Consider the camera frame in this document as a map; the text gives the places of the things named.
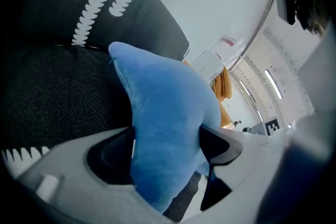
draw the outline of fluorescent light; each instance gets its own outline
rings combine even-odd
[[[262,117],[261,114],[260,114],[260,111],[257,110],[257,112],[258,112],[258,115],[259,115],[259,118],[261,119],[261,121],[264,121],[263,117]]]
[[[243,82],[240,80],[239,83],[240,83],[240,85],[243,87],[243,89],[247,92],[247,94],[248,94],[249,96],[251,96],[251,94],[248,92],[248,90],[247,90],[247,88],[245,87],[245,85],[243,84]]]
[[[281,94],[281,92],[280,92],[280,90],[279,90],[277,84],[275,83],[275,81],[274,81],[274,79],[273,79],[271,73],[266,69],[266,70],[265,70],[265,74],[266,74],[266,76],[268,77],[269,81],[271,82],[271,84],[272,84],[272,86],[273,86],[275,92],[277,93],[279,99],[282,99],[282,94]]]

